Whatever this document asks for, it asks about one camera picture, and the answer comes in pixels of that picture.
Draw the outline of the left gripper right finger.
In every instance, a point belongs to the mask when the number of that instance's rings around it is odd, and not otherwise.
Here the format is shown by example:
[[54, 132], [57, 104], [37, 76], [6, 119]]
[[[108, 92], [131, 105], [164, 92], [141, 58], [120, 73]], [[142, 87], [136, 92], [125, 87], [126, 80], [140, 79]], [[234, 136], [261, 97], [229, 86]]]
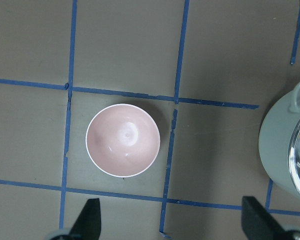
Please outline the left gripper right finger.
[[266, 211], [254, 196], [243, 196], [241, 227], [248, 240], [289, 240], [290, 232]]

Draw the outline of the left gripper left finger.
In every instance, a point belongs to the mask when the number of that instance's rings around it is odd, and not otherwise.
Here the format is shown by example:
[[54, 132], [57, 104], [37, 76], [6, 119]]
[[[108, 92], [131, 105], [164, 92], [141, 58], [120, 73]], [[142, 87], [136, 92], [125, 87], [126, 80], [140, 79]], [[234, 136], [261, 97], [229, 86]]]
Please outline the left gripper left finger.
[[88, 199], [70, 229], [69, 236], [72, 240], [98, 240], [101, 235], [101, 230], [100, 199]]

